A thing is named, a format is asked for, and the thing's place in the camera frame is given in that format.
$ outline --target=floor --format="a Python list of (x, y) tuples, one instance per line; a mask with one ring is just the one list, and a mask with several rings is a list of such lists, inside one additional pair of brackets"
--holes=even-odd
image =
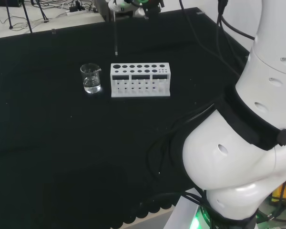
[[(45, 9), (44, 13), (49, 18), (48, 23), (43, 22), (41, 11), (39, 8), (36, 8), (31, 5), (30, 2), (25, 2), (25, 6), (28, 12), (28, 17), (31, 21), (32, 31), (47, 31), (51, 29), (60, 29), (71, 26), (85, 25), (91, 23), (97, 23), (104, 21), (102, 16), (99, 13), (93, 13), (92, 11), (84, 14), (67, 16), (66, 9), (51, 8)], [(25, 14), (23, 7), (15, 8), (10, 7), (10, 16), (22, 17), (22, 18), (11, 18), (11, 23), (14, 26), (14, 30), (9, 29), (9, 21), (7, 20), (8, 15), (5, 7), (0, 7), (0, 20), (5, 23), (0, 22), (0, 37), (14, 36), (24, 33), (29, 33), (30, 30), (27, 27)]]

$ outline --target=power strip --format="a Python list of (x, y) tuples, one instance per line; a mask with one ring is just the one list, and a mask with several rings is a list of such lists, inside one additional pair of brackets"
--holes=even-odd
[(82, 14), (82, 13), (88, 13), (88, 11), (82, 10), (82, 11), (68, 12), (67, 16), (73, 16), (73, 15)]
[(169, 63), (112, 63), (111, 97), (170, 96)]

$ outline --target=table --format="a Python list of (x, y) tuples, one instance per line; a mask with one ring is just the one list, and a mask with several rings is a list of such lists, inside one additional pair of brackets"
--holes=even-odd
[[(187, 12), (215, 51), (215, 24), (198, 8)], [(180, 11), (117, 26), (117, 58), (106, 22), (0, 39), (0, 228), (118, 228), (145, 198), (192, 188), (182, 147), (197, 124), (175, 137), (174, 166), (166, 157), (160, 181), (146, 169), (146, 149), (237, 77), (193, 41)], [(234, 64), (222, 34), (220, 44)], [(103, 72), (94, 95), (82, 86), (87, 62)], [(112, 99), (113, 62), (169, 62), (171, 97)], [(158, 148), (150, 161), (156, 171)]]

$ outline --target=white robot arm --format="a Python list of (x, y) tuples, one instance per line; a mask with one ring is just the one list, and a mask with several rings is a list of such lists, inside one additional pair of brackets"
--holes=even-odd
[[(241, 100), (263, 120), (286, 129), (286, 0), (263, 0), (262, 16), (245, 70)], [(186, 139), (187, 174), (212, 208), (228, 219), (252, 216), (286, 181), (286, 146), (263, 150), (245, 141), (216, 110)]]

